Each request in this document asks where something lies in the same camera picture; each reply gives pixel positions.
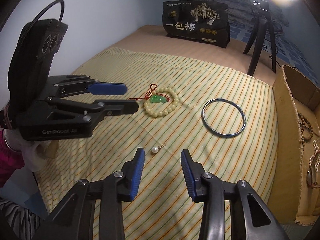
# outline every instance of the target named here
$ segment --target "tripod leg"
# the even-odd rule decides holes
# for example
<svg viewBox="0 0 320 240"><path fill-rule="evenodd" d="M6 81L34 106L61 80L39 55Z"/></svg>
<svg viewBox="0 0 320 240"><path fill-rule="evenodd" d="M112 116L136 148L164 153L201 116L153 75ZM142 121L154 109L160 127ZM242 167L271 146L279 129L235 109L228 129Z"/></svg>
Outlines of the tripod leg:
<svg viewBox="0 0 320 240"><path fill-rule="evenodd" d="M257 32L258 32L258 26L259 26L259 18L260 17L257 17L257 20L256 22L254 23L254 27L253 27L253 30L252 30L252 33L250 35L250 38L248 40L248 43L247 45L245 46L245 49L243 51L243 54L247 54L250 50L250 48L252 47L252 44L254 42L254 40L256 39L257 37Z"/></svg>
<svg viewBox="0 0 320 240"><path fill-rule="evenodd" d="M265 17L259 18L257 40L256 40L256 44L254 46L252 59L250 62L248 73L247 73L249 76L253 76L254 71L256 70L256 67L257 67L257 64L259 61L259 57L261 54L263 42L264 42L264 37L265 37L266 31L267 31L267 24L268 24L268 20Z"/></svg>
<svg viewBox="0 0 320 240"><path fill-rule="evenodd" d="M271 42L271 55L272 55L272 70L276 72L276 37L275 37L275 29L271 20L268 21L268 28L270 34L270 42Z"/></svg>

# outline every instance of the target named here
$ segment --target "white pearl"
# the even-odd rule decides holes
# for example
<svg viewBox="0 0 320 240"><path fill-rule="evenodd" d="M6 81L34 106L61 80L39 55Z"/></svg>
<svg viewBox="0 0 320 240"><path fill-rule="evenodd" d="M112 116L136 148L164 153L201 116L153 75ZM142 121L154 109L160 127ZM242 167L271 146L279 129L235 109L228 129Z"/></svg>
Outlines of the white pearl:
<svg viewBox="0 0 320 240"><path fill-rule="evenodd" d="M159 151L159 148L154 146L154 147L151 149L151 151L152 151L153 153L157 153L157 152Z"/></svg>

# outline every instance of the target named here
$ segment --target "black and white striped fabric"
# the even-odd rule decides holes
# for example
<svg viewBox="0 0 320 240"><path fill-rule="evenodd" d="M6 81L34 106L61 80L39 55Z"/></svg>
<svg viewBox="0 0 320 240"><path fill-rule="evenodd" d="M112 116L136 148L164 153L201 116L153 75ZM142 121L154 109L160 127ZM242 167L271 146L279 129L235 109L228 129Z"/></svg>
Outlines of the black and white striped fabric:
<svg viewBox="0 0 320 240"><path fill-rule="evenodd" d="M0 198L0 210L20 240L31 240L42 219L16 203Z"/></svg>

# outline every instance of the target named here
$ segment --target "cardboard box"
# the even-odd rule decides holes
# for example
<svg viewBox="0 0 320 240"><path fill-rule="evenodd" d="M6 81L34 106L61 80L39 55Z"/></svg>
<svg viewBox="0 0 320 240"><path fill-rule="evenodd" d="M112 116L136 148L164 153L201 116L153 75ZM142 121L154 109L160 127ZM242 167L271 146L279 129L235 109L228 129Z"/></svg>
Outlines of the cardboard box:
<svg viewBox="0 0 320 240"><path fill-rule="evenodd" d="M312 225L320 214L320 198L319 189L307 186L307 172L314 153L313 140L320 146L320 89L288 65L283 65L281 70L273 84L279 138L268 207L280 223ZM311 122L314 130L312 139L305 142L304 151L298 112Z"/></svg>

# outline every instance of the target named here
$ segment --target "red string loop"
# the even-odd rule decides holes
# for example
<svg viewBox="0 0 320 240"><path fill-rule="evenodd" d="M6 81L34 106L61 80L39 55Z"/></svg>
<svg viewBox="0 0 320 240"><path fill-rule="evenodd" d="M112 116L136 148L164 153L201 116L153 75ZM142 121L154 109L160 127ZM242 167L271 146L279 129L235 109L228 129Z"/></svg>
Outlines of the red string loop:
<svg viewBox="0 0 320 240"><path fill-rule="evenodd" d="M143 98L128 98L129 100L140 100L140 99L145 99L145 100L148 100L149 98L151 98L151 96L153 95L152 92L154 90L157 89L157 85L156 84L150 84L150 90L145 94L145 96ZM164 95L164 94L160 94L160 93L156 93L156 95L159 95L159 96L163 96L167 99L167 102L169 102L169 97L167 95Z"/></svg>

